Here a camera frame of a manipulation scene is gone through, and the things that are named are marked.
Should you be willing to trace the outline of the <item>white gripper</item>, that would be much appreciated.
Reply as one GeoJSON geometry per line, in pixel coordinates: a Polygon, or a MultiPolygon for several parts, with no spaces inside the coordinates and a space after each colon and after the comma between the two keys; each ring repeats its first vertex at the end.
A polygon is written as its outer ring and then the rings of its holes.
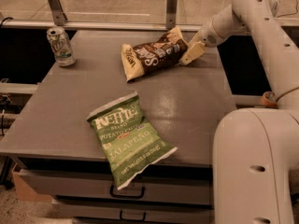
{"type": "Polygon", "coordinates": [[[189,42],[187,51],[179,59],[181,65],[188,65],[205,53],[206,46],[217,47],[229,34],[229,22],[213,17],[206,22],[189,42]]]}

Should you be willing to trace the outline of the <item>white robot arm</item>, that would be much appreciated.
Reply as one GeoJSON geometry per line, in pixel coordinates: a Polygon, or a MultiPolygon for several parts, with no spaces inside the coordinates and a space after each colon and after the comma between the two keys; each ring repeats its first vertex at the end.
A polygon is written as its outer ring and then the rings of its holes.
{"type": "Polygon", "coordinates": [[[299,49],[275,16],[277,0],[232,0],[189,43],[187,65],[207,47],[249,30],[275,107],[242,108],[213,142],[215,224],[294,224],[289,171],[299,161],[299,49]]]}

